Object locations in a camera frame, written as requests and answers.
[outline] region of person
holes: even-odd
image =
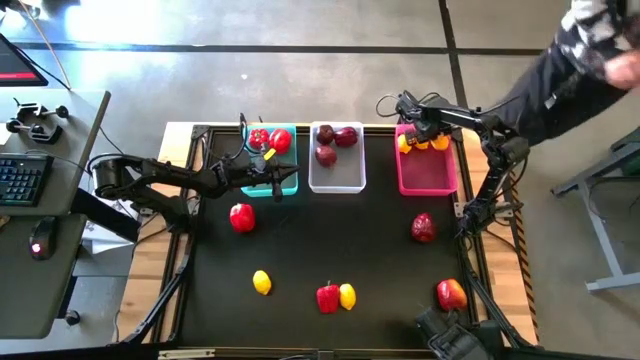
[[[530,146],[560,136],[640,86],[638,45],[640,0],[573,0],[552,44],[495,114]],[[558,92],[571,79],[570,91]],[[545,104],[558,93],[554,104]]]

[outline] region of monitor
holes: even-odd
[[[0,34],[0,87],[47,86],[49,82]]]

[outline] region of pink plastic bin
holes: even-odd
[[[398,151],[396,139],[412,128],[413,125],[396,126],[393,138],[400,193],[405,196],[447,196],[458,190],[451,145],[445,151],[435,150],[432,146],[427,150],[413,148],[408,154]]]

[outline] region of computer mouse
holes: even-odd
[[[47,216],[40,220],[31,230],[29,237],[29,252],[35,260],[47,260],[56,250],[56,233],[58,219]]]

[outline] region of red bell pepper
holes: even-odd
[[[253,129],[249,133],[249,146],[253,149],[261,150],[262,144],[269,143],[269,132],[267,129]]]
[[[229,212],[229,221],[233,230],[239,233],[249,232],[256,225],[253,207],[248,204],[236,204]]]
[[[276,151],[278,155],[284,155],[289,152],[291,140],[293,137],[285,129],[275,129],[269,136],[269,147]]]
[[[333,314],[340,306],[340,287],[338,285],[327,285],[316,291],[316,301],[318,308],[323,314]]]
[[[467,307],[467,294],[464,293],[464,289],[456,279],[442,280],[436,291],[442,310],[451,311]]]

